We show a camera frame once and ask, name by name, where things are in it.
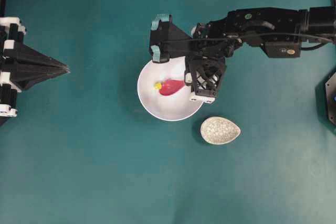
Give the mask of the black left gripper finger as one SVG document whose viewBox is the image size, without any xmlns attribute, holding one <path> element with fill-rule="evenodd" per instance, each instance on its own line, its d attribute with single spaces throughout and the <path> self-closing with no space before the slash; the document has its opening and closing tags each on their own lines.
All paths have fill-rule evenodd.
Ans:
<svg viewBox="0 0 336 224">
<path fill-rule="evenodd" d="M 33 63 L 35 65 L 57 67 L 68 70 L 68 66 L 52 57 L 45 56 L 38 51 L 14 40 L 5 40 L 4 57 L 12 58 L 19 62 Z"/>
<path fill-rule="evenodd" d="M 32 86 L 70 73 L 70 70 L 37 65 L 5 65 L 2 67 L 2 84 L 9 84 L 17 92 L 23 92 Z"/>
</svg>

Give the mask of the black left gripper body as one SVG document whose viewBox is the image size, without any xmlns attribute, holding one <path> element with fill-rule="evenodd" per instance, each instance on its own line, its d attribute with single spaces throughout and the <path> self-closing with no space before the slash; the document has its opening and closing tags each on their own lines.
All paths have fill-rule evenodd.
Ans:
<svg viewBox="0 0 336 224">
<path fill-rule="evenodd" d="M 26 28 L 18 17 L 1 18 L 1 125 L 17 116 L 17 95 L 25 89 L 23 39 Z"/>
</svg>

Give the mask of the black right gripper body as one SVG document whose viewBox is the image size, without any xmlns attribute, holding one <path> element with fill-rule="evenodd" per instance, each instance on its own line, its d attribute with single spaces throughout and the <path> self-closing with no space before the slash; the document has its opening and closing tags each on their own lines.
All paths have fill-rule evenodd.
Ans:
<svg viewBox="0 0 336 224">
<path fill-rule="evenodd" d="M 227 22 L 198 23 L 187 37 L 190 52 L 186 56 L 188 63 L 196 60 L 225 62 L 234 51 L 243 45 L 243 39 L 237 32 L 228 29 Z"/>
</svg>

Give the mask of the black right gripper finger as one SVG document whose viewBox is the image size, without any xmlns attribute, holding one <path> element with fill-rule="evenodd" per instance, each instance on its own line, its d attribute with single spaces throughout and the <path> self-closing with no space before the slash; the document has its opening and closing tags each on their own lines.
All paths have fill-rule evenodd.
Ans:
<svg viewBox="0 0 336 224">
<path fill-rule="evenodd" d="M 225 71 L 224 57 L 186 57 L 184 82 L 191 89 L 189 100 L 213 103 L 218 98 Z"/>
<path fill-rule="evenodd" d="M 192 38 L 172 22 L 169 14 L 157 14 L 151 22 L 149 52 L 153 63 L 188 56 L 193 50 Z"/>
</svg>

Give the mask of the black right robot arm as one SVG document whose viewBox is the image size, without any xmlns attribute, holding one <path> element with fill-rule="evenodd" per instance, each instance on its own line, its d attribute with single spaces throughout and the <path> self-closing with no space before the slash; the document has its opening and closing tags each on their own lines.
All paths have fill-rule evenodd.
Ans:
<svg viewBox="0 0 336 224">
<path fill-rule="evenodd" d="M 238 9 L 223 19 L 198 23 L 190 35 L 173 24 L 171 15 L 157 15 L 151 24 L 149 52 L 154 63 L 183 57 L 191 100 L 212 103 L 226 59 L 243 44 L 260 48 L 269 58 L 298 58 L 304 42 L 311 43 L 311 50 L 335 43 L 333 6 Z"/>
</svg>

